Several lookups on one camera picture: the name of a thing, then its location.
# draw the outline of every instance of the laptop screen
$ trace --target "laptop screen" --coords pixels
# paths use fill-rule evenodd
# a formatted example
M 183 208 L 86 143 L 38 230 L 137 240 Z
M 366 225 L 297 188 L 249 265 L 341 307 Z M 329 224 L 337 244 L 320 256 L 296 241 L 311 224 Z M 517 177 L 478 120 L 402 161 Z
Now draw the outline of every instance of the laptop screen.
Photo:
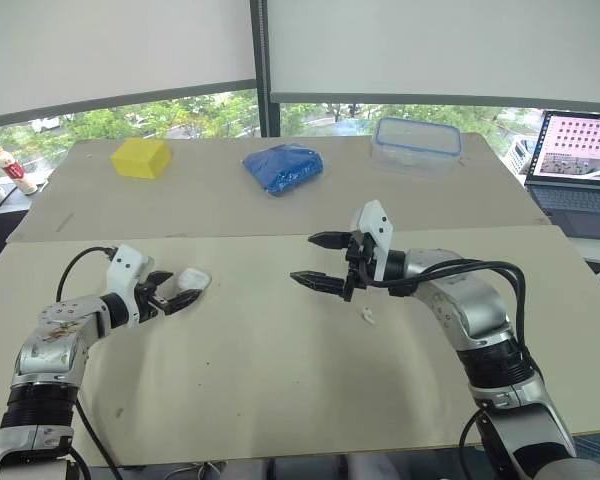
M 600 115 L 546 112 L 530 181 L 600 185 Z

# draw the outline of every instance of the container lid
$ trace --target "container lid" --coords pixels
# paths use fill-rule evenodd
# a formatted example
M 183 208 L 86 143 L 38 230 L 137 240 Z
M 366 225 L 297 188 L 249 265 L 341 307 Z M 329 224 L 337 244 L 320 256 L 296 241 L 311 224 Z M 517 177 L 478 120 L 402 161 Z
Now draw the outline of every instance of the container lid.
M 384 117 L 378 122 L 374 141 L 378 145 L 408 148 L 418 152 L 460 156 L 462 136 L 450 125 Z

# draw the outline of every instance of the laptop keyboard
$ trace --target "laptop keyboard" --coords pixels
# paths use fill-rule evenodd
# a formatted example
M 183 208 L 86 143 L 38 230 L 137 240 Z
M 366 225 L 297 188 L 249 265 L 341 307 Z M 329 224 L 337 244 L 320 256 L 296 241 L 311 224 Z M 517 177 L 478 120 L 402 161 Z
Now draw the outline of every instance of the laptop keyboard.
M 533 194 L 545 210 L 575 210 L 600 213 L 600 192 L 569 188 L 533 188 Z

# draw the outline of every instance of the laptop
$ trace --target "laptop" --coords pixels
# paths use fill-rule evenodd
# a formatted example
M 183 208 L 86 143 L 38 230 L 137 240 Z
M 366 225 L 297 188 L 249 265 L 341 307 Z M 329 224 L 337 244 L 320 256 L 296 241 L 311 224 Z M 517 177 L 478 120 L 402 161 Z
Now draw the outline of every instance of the laptop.
M 525 187 L 567 236 L 600 239 L 600 114 L 545 112 Z

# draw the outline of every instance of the yellow sponge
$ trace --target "yellow sponge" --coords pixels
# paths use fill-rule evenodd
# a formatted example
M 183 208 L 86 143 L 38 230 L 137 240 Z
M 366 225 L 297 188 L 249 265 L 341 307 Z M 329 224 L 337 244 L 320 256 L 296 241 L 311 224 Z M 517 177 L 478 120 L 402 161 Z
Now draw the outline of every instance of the yellow sponge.
M 158 178 L 171 161 L 164 140 L 130 138 L 111 155 L 116 171 L 125 177 Z

